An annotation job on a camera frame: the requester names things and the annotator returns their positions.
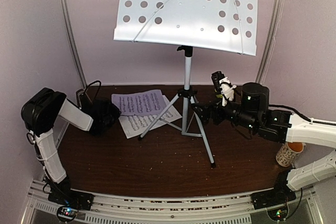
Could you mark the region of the purple sheet music page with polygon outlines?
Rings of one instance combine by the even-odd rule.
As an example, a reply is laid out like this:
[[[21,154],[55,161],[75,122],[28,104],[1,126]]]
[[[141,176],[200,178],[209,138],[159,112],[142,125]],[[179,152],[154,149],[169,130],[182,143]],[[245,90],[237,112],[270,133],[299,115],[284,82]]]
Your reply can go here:
[[[123,116],[158,115],[166,107],[162,91],[158,89],[133,94],[113,94],[111,100]]]

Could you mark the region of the white perforated music stand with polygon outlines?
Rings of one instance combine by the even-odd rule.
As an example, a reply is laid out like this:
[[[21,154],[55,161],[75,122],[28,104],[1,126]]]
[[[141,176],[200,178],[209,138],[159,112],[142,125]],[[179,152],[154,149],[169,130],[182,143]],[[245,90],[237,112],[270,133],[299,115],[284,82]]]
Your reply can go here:
[[[176,45],[184,51],[184,86],[174,96],[183,99],[182,135],[195,104],[190,84],[194,48],[257,53],[258,0],[119,0],[113,38],[119,41]]]

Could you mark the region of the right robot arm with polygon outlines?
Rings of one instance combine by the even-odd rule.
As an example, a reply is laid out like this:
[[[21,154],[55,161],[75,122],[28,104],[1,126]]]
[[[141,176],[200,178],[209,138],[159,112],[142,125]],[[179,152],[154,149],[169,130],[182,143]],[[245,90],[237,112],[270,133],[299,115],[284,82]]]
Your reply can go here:
[[[208,104],[192,104],[203,124],[212,120],[215,125],[224,120],[233,127],[246,128],[250,139],[258,135],[266,140],[282,143],[276,161],[283,167],[292,165],[303,151],[304,144],[335,148],[335,122],[316,120],[299,113],[296,109],[269,104],[269,89],[249,82],[242,86],[240,102],[234,101],[234,86],[222,82],[215,86],[222,98]]]

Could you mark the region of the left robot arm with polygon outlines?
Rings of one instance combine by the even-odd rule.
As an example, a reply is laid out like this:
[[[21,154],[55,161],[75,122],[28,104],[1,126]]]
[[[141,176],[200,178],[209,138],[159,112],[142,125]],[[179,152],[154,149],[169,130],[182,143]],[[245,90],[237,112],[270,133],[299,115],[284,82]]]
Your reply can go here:
[[[101,135],[119,119],[121,112],[111,100],[89,98],[87,89],[76,92],[77,102],[71,102],[65,93],[42,88],[22,107],[21,117],[28,130],[27,138],[34,145],[38,160],[43,165],[54,194],[64,205],[71,205],[76,197],[70,179],[60,161],[54,141],[53,128],[58,118],[88,132]]]

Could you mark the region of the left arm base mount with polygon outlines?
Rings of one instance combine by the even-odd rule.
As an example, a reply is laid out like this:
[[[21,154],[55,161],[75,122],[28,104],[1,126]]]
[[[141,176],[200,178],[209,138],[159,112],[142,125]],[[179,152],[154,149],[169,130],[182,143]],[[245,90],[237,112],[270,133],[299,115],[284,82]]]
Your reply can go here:
[[[72,190],[70,197],[66,197],[50,192],[48,200],[60,205],[56,210],[56,217],[61,222],[71,222],[76,219],[79,211],[91,209],[94,195]]]

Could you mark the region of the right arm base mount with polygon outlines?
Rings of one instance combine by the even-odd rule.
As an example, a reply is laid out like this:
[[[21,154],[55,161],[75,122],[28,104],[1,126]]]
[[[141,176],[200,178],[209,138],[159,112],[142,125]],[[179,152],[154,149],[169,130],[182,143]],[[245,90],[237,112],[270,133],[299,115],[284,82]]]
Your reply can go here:
[[[284,221],[289,216],[288,202],[296,199],[296,193],[284,190],[266,190],[251,195],[255,210],[266,209],[273,221]]]

